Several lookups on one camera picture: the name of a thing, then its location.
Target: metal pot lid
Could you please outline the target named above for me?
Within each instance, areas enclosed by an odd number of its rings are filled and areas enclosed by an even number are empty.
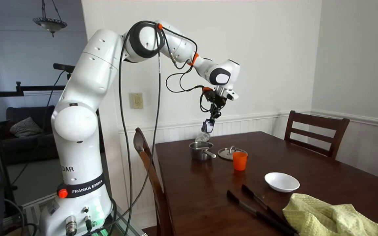
[[[241,152],[244,152],[244,153],[247,153],[246,151],[240,149],[240,148],[236,148],[235,146],[231,146],[231,147],[227,147],[227,148],[223,148],[223,149],[220,149],[218,151],[218,156],[225,159],[225,160],[233,160],[233,152],[235,151],[241,151]]]

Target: wooden chair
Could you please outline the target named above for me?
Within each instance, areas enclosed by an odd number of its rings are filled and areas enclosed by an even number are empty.
[[[308,124],[316,127],[327,128],[331,130],[336,130],[335,135],[333,138],[324,136],[317,133],[312,133],[305,130],[300,130],[293,128],[293,122],[299,122],[303,124]],[[336,154],[338,153],[339,146],[341,145],[342,137],[344,136],[345,130],[347,129],[349,124],[349,119],[331,119],[331,118],[324,118],[320,116],[314,115],[305,115],[301,113],[296,113],[295,110],[290,112],[290,116],[288,117],[287,129],[285,130],[285,137],[284,140],[291,142],[293,144],[302,146],[303,148],[310,149],[312,151],[316,151],[320,154],[323,154],[327,157],[335,158]],[[291,133],[298,133],[300,135],[304,135],[310,138],[319,139],[324,142],[330,143],[329,150],[301,142],[298,140],[294,140],[290,138]]]
[[[170,221],[167,200],[162,191],[154,163],[152,161],[150,162],[150,147],[148,146],[145,136],[140,128],[135,129],[134,147],[144,163],[145,170],[148,172],[150,183],[153,187],[154,200],[156,202],[157,236],[171,236],[173,235],[173,228]]]

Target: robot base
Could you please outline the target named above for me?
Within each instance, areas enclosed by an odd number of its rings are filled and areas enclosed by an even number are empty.
[[[75,236],[84,235],[88,231],[85,224],[86,216],[90,216],[92,230],[98,229],[103,226],[112,207],[106,185],[80,197],[59,198],[56,196],[54,201],[43,209],[39,228],[42,236],[65,236],[66,220],[69,216],[74,216],[77,228]]]

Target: red button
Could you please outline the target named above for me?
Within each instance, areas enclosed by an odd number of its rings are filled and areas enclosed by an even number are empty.
[[[67,195],[68,195],[68,191],[66,191],[65,188],[62,188],[62,189],[59,190],[59,192],[58,192],[58,196],[59,196],[60,198],[66,198]]]

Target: dark wood table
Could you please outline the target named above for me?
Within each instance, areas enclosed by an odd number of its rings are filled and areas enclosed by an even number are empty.
[[[261,210],[241,192],[246,184],[281,217],[291,193],[272,190],[264,180],[269,172],[294,176],[300,188],[332,205],[351,203],[364,216],[378,223],[378,177],[323,157],[263,132],[212,137],[213,152],[235,145],[248,152],[244,172],[217,157],[200,162],[191,159],[193,140],[156,144],[175,236],[280,235],[227,200],[231,190],[240,200]]]

